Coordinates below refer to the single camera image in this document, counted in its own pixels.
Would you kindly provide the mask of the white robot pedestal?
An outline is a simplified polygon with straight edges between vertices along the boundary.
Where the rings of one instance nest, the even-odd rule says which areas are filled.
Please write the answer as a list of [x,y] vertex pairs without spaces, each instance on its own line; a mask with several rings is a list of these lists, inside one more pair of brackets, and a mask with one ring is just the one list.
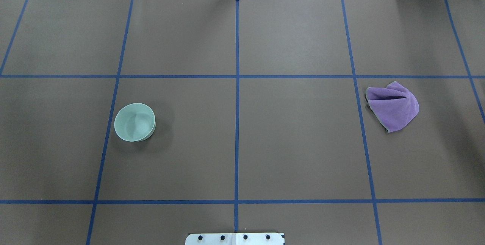
[[283,233],[193,233],[186,245],[284,245]]

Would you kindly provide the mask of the mint green bowl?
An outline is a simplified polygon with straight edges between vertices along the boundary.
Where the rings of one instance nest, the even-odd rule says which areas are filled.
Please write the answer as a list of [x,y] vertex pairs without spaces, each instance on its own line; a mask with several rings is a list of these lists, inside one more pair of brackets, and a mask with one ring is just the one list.
[[114,130],[127,142],[147,140],[156,129],[153,110],[143,103],[132,103],[123,107],[115,117]]

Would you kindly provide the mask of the purple microfiber cloth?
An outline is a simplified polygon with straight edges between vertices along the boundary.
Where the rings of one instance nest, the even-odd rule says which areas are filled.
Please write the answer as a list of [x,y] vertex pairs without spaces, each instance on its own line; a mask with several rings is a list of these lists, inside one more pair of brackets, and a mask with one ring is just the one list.
[[387,133],[405,128],[419,113],[419,102],[413,93],[394,81],[386,87],[369,87],[367,105]]

